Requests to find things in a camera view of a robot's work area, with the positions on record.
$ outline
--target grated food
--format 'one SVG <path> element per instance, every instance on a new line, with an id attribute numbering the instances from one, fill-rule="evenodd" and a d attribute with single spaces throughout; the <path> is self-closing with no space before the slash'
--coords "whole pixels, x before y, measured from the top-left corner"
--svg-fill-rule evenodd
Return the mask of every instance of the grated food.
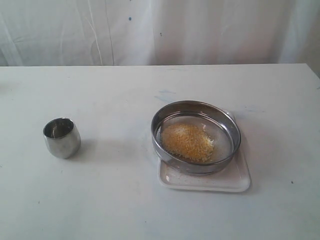
<path id="1" fill-rule="evenodd" d="M 175 123 L 166 127 L 161 142 L 169 153 L 197 163 L 208 161 L 214 150 L 213 141 L 205 131 L 193 124 Z"/>

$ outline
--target white curtain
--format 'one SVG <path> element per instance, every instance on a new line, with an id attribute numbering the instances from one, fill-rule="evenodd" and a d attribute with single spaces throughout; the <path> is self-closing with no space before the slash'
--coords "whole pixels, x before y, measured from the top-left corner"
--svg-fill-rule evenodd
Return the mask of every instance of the white curtain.
<path id="1" fill-rule="evenodd" d="M 307 62 L 320 0 L 0 0 L 0 66 Z"/>

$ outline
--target white plastic tray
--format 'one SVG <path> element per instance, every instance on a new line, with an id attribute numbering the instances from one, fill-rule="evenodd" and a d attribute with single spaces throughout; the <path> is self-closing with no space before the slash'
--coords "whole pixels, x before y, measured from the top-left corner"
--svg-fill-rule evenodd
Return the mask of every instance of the white plastic tray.
<path id="1" fill-rule="evenodd" d="M 235 119 L 229 111 L 224 111 Z M 167 188 L 192 191 L 240 193 L 251 185 L 247 161 L 241 147 L 225 169 L 206 176 L 183 174 L 159 160 L 158 179 Z"/>

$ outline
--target metal tumbler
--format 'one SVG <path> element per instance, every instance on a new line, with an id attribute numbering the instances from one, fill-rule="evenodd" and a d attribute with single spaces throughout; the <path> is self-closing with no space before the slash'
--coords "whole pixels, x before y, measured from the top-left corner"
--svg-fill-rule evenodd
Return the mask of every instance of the metal tumbler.
<path id="1" fill-rule="evenodd" d="M 49 152 L 61 159 L 74 155 L 80 148 L 81 138 L 75 123 L 65 117 L 50 121 L 43 129 Z"/>

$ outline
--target table surface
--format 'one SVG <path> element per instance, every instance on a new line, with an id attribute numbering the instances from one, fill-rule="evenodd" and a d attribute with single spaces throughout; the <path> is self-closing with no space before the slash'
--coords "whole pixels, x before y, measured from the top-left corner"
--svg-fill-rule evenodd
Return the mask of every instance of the table surface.
<path id="1" fill-rule="evenodd" d="M 150 124 L 164 105 L 231 111 L 252 185 L 160 185 Z M 306 64 L 0 68 L 0 239 L 318 240 L 320 80 Z M 69 117 L 71 159 L 43 127 Z"/>

